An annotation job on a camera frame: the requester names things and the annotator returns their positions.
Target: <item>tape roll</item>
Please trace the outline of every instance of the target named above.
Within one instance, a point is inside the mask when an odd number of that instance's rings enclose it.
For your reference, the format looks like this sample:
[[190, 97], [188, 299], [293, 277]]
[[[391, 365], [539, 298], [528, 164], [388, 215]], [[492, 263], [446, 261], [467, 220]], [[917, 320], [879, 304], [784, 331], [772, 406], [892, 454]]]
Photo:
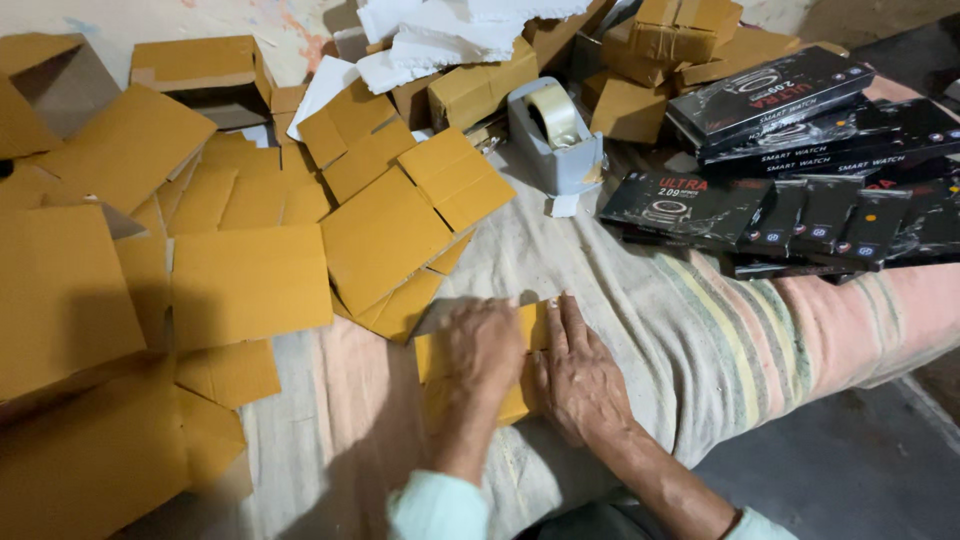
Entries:
[[548, 85], [523, 96], [527, 109], [536, 108], [543, 120], [550, 148], [566, 148], [580, 142], [577, 135], [577, 109], [560, 85]]

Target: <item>person's left hand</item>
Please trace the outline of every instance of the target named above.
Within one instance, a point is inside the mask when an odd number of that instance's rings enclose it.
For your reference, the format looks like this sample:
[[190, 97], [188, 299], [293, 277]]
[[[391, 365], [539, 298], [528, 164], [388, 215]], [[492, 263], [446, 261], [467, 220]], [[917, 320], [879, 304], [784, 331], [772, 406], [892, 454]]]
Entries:
[[499, 406], [520, 381], [526, 358], [515, 302], [470, 299], [450, 313], [446, 326], [460, 389]]

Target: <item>light green sleeve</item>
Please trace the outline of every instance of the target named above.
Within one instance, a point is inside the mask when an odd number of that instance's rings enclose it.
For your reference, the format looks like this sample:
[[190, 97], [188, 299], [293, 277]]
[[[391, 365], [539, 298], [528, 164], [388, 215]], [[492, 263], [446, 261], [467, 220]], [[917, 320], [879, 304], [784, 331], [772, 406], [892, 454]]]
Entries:
[[733, 528], [725, 540], [797, 540], [797, 537], [748, 507], [743, 509], [740, 523]]
[[483, 540], [490, 509], [470, 482], [414, 471], [403, 491], [387, 501], [391, 538], [401, 540]]

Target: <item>person's right hand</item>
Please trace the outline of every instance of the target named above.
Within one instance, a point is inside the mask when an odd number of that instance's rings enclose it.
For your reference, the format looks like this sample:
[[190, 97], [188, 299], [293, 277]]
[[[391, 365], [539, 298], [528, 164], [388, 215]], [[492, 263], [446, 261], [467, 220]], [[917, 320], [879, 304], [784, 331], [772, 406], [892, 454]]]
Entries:
[[547, 304], [550, 350], [534, 352], [537, 384], [550, 418], [572, 446], [608, 439], [638, 424], [630, 410], [623, 373], [577, 301], [564, 293]]

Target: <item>hand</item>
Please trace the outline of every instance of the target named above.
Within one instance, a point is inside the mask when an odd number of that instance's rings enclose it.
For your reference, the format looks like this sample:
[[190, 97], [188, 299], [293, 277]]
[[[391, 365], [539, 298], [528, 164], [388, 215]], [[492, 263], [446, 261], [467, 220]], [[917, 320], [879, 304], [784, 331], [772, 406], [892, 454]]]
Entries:
[[547, 323], [550, 350], [534, 353], [537, 384], [544, 412], [567, 442], [579, 447], [638, 428], [623, 373], [584, 322], [576, 299], [564, 293], [559, 306], [551, 300]]
[[470, 299], [450, 313], [447, 331], [460, 389], [499, 407], [520, 381], [526, 353], [515, 303]]

